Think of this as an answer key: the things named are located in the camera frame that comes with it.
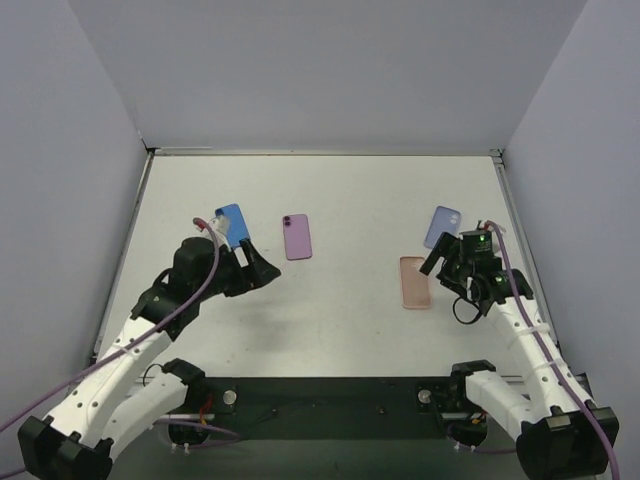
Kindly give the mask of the lavender phone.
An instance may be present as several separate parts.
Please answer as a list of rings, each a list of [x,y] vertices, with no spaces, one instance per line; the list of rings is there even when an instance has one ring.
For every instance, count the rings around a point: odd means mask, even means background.
[[[433,249],[443,233],[456,235],[461,222],[458,210],[439,205],[432,216],[429,228],[423,242],[427,249]]]

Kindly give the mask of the blue phone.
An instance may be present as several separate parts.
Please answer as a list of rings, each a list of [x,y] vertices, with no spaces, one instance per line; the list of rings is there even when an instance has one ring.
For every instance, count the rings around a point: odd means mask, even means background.
[[[232,249],[238,248],[241,240],[250,239],[250,233],[246,225],[244,215],[237,203],[217,208],[215,210],[215,215],[222,215],[229,221],[226,238]]]

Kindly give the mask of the pink phone case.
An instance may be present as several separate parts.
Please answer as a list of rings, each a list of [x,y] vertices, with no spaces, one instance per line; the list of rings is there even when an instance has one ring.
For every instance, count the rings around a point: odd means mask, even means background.
[[[429,277],[420,272],[425,259],[402,256],[399,259],[402,306],[408,310],[429,309],[432,304]]]

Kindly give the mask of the purple phone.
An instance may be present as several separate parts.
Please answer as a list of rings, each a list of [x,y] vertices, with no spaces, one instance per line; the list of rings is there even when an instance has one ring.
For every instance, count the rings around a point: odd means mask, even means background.
[[[285,256],[288,261],[307,260],[313,256],[309,219],[306,214],[282,218]]]

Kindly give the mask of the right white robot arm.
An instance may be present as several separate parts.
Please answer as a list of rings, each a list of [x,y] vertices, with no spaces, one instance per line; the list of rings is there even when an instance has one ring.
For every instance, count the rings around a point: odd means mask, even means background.
[[[487,363],[458,364],[462,393],[515,442],[530,479],[574,479],[621,470],[614,444],[619,421],[580,385],[539,313],[523,273],[512,267],[497,224],[457,236],[442,233],[420,268],[473,305],[501,335],[527,392],[520,394]]]

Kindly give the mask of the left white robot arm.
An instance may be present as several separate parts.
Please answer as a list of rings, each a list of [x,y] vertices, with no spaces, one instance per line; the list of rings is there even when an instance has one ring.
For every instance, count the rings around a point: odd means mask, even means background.
[[[173,264],[144,291],[105,355],[44,418],[31,416],[18,430],[24,466],[39,479],[105,479],[124,449],[169,411],[193,411],[204,402],[204,373],[180,360],[136,394],[133,382],[165,351],[215,295],[235,297],[264,287],[280,270],[251,241],[247,263],[216,239],[191,237]]]

